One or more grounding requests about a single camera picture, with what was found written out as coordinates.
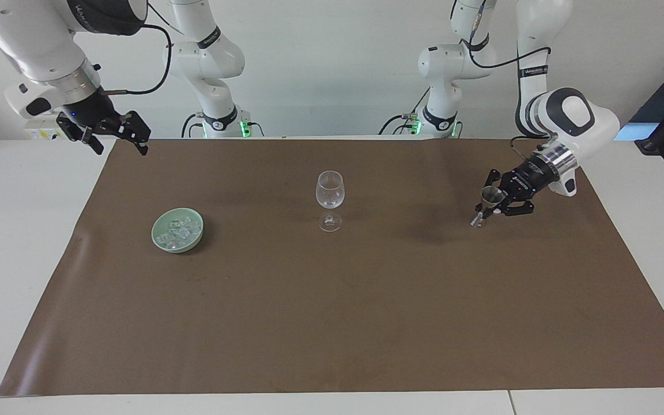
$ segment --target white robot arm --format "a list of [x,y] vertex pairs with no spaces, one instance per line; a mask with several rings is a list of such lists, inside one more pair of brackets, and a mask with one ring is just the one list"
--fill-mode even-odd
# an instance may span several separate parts
[[147,13],[146,0],[0,0],[0,48],[29,79],[7,89],[7,101],[26,119],[63,108],[58,123],[69,138],[97,153],[103,147],[93,134],[127,139],[147,153],[150,128],[134,111],[116,112],[98,66],[73,40],[87,31],[133,35]]
[[201,104],[208,137],[247,137],[250,114],[232,100],[220,79],[234,78],[245,69],[245,56],[220,31],[206,0],[169,0],[176,25],[191,41],[174,45],[171,74],[189,82]]
[[549,47],[572,10],[572,0],[516,0],[519,26],[519,105],[516,125],[525,137],[548,139],[522,165],[501,175],[492,170],[476,207],[474,226],[495,213],[532,213],[537,192],[548,187],[563,196],[577,192],[575,170],[619,132],[616,115],[573,88],[548,92]]
[[419,55],[419,73],[429,81],[430,86],[429,100],[417,113],[417,120],[421,122],[420,134],[449,137],[463,99],[463,91],[455,82],[459,79],[485,78],[493,72],[491,68],[477,66],[473,59],[483,66],[496,62],[496,53],[489,45],[488,35],[488,24],[495,7],[496,0],[485,3],[482,0],[457,0],[453,5],[450,25],[459,36],[459,43],[436,45]]

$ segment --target white table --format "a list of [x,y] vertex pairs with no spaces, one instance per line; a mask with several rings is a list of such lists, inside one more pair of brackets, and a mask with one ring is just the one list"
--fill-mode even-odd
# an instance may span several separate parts
[[[0,141],[0,381],[105,161],[71,142]],[[584,168],[664,307],[664,162],[615,142]],[[509,415],[512,401],[519,415],[664,413],[664,389],[8,398],[0,413]]]

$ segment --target brown surface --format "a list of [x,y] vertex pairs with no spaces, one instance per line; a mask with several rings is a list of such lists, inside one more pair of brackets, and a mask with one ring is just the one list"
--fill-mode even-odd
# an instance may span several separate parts
[[[664,312],[582,173],[469,228],[518,162],[495,141],[118,142],[0,395],[664,386]],[[150,226],[182,206],[209,236],[161,252]]]

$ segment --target clear wine glass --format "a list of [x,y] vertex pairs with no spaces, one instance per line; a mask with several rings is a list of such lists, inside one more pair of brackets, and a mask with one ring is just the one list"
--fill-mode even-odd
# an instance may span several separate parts
[[316,181],[316,201],[327,212],[319,218],[319,227],[325,232],[334,232],[342,226],[342,218],[332,209],[345,202],[345,182],[342,174],[336,171],[324,171]]

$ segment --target green bowl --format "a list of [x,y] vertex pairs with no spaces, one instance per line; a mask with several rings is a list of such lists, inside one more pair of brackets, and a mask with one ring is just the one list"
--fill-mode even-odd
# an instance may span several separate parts
[[[199,232],[198,236],[196,236],[196,239],[189,242],[187,246],[182,248],[176,248],[174,250],[172,250],[171,248],[164,248],[160,246],[156,241],[156,238],[164,233],[168,233],[168,230],[171,228],[171,221],[180,221],[186,217],[191,218],[192,221],[197,221],[201,225],[201,231]],[[153,224],[152,236],[153,236],[153,244],[155,244],[156,247],[160,248],[161,250],[164,250],[165,252],[168,253],[188,252],[192,250],[196,245],[198,245],[199,241],[201,241],[201,236],[203,236],[203,218],[201,218],[201,215],[198,214],[196,210],[189,209],[187,207],[179,207],[178,209],[170,210],[166,213],[163,213],[163,215],[161,215],[158,218],[158,220],[155,221],[155,224]]]

